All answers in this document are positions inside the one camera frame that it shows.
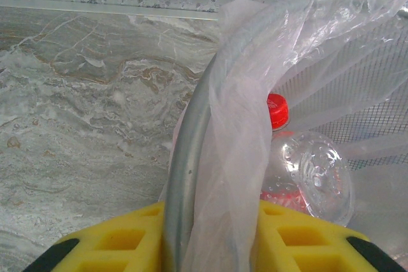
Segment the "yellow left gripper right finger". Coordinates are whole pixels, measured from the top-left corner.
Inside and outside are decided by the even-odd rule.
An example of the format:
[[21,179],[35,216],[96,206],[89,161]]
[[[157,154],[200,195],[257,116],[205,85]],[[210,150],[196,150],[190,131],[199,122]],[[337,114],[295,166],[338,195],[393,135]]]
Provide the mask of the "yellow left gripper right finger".
[[260,201],[251,271],[404,271],[365,235]]

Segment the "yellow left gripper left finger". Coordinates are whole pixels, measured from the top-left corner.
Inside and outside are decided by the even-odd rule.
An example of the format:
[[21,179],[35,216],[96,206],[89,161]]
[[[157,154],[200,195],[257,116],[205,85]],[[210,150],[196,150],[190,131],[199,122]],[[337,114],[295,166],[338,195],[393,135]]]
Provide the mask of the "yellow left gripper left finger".
[[164,203],[71,233],[25,271],[161,271]]

